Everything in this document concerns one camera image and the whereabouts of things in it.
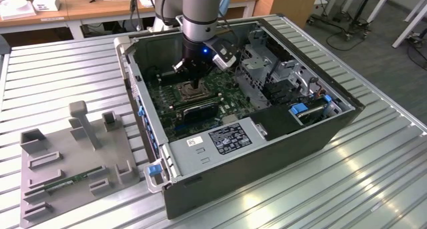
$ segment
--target motherboard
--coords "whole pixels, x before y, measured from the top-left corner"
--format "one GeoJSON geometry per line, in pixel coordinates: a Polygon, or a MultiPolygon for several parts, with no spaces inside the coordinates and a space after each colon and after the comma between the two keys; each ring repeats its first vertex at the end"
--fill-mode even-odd
{"type": "Polygon", "coordinates": [[[188,81],[164,85],[160,77],[147,82],[150,96],[170,141],[242,119],[255,111],[234,74],[215,70],[192,88],[188,81]]]}

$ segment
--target white box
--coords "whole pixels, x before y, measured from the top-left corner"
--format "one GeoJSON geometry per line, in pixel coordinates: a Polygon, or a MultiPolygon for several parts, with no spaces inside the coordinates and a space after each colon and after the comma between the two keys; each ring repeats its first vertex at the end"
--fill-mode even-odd
{"type": "Polygon", "coordinates": [[[2,20],[11,20],[16,18],[26,18],[35,16],[36,12],[32,6],[32,3],[28,1],[27,5],[19,9],[6,7],[0,5],[0,17],[2,20]]]}
{"type": "Polygon", "coordinates": [[[60,0],[34,0],[32,6],[38,12],[54,12],[60,10],[60,0]]]}

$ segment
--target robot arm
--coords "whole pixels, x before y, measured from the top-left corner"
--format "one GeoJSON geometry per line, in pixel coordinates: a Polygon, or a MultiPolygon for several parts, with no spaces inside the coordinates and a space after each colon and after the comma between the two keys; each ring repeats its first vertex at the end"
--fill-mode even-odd
{"type": "Polygon", "coordinates": [[[236,45],[216,36],[219,12],[222,14],[227,12],[230,0],[156,0],[156,2],[156,17],[162,20],[164,18],[167,26],[175,24],[174,16],[183,15],[183,59],[174,66],[174,70],[191,81],[192,87],[198,88],[199,79],[210,73],[214,63],[224,70],[236,61],[236,45]]]}

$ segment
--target wooden desk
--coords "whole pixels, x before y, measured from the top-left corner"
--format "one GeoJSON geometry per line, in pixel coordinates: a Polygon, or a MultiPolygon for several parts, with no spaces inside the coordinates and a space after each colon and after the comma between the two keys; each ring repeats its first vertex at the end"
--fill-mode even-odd
{"type": "Polygon", "coordinates": [[[314,11],[315,0],[259,0],[255,16],[282,13],[300,28],[314,11]]]}
{"type": "Polygon", "coordinates": [[[70,20],[68,7],[66,0],[59,1],[59,11],[36,11],[35,16],[11,20],[0,19],[0,34],[67,27],[66,21],[70,20]]]}
{"type": "MultiPolygon", "coordinates": [[[[70,17],[67,23],[75,39],[84,38],[80,29],[82,25],[122,21],[131,18],[128,0],[96,0],[92,3],[90,3],[90,1],[91,0],[67,0],[70,17]]],[[[243,17],[247,18],[254,14],[255,3],[256,0],[231,0],[228,7],[244,8],[243,17]]],[[[155,9],[152,7],[144,7],[139,1],[138,9],[140,18],[155,17],[155,9]]]]}
{"type": "MultiPolygon", "coordinates": [[[[23,32],[47,28],[68,27],[74,39],[83,39],[82,25],[128,20],[130,0],[60,0],[60,11],[38,12],[36,16],[0,21],[0,34],[23,32]],[[46,18],[62,18],[55,21],[42,21],[46,18]]],[[[243,17],[254,14],[256,0],[231,0],[230,8],[244,8],[243,17]]],[[[138,1],[140,18],[154,17],[155,9],[144,7],[138,1]]]]}

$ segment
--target vertical post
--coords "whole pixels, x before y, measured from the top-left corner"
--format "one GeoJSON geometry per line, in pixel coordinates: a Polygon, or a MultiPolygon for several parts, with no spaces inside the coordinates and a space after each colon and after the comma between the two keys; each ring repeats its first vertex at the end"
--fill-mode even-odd
{"type": "Polygon", "coordinates": [[[99,139],[96,138],[94,128],[92,128],[91,123],[87,118],[87,114],[88,114],[87,103],[83,100],[72,102],[68,105],[68,109],[70,109],[70,115],[74,118],[78,118],[80,121],[82,127],[83,127],[84,132],[87,134],[87,137],[94,145],[94,148],[95,149],[102,148],[103,145],[102,145],[99,139]]]}
{"type": "Polygon", "coordinates": [[[343,6],[343,8],[342,8],[342,11],[346,13],[347,12],[347,10],[349,10],[349,8],[350,8],[350,6],[351,6],[351,4],[354,3],[354,0],[347,0],[346,1],[346,4],[345,4],[345,6],[343,6]]]}
{"type": "Polygon", "coordinates": [[[419,0],[418,4],[415,5],[415,7],[414,7],[414,9],[411,11],[411,13],[407,15],[407,17],[405,19],[406,22],[411,21],[415,13],[419,11],[419,9],[421,9],[422,5],[425,4],[425,2],[426,2],[426,0],[419,0]]]}
{"type": "Polygon", "coordinates": [[[336,0],[330,0],[330,1],[327,2],[327,7],[326,7],[326,9],[324,9],[324,13],[326,13],[327,16],[328,16],[330,13],[331,13],[331,10],[332,10],[332,7],[334,7],[334,5],[335,5],[335,2],[336,2],[336,0]]]}
{"type": "Polygon", "coordinates": [[[254,16],[254,9],[255,9],[255,0],[246,1],[246,7],[243,11],[243,18],[250,18],[254,16]]]}
{"type": "Polygon", "coordinates": [[[379,0],[377,6],[375,6],[375,8],[374,8],[374,11],[373,11],[371,15],[370,15],[369,18],[367,18],[367,23],[371,23],[371,22],[374,21],[377,15],[378,15],[379,12],[381,12],[381,9],[382,9],[383,6],[385,6],[386,1],[387,1],[387,0],[379,0]]]}
{"type": "Polygon", "coordinates": [[[86,38],[82,32],[82,21],[80,20],[70,20],[67,21],[67,25],[72,34],[72,38],[75,40],[82,40],[86,38]]]}
{"type": "Polygon", "coordinates": [[[426,13],[427,13],[427,5],[425,5],[425,7],[422,8],[421,12],[418,13],[415,19],[413,20],[413,22],[410,23],[410,25],[405,29],[403,33],[401,34],[398,40],[395,40],[395,42],[393,44],[394,48],[399,47],[401,43],[407,38],[410,32],[413,31],[413,29],[415,28],[415,26],[419,24],[421,20],[423,19],[426,13]]]}

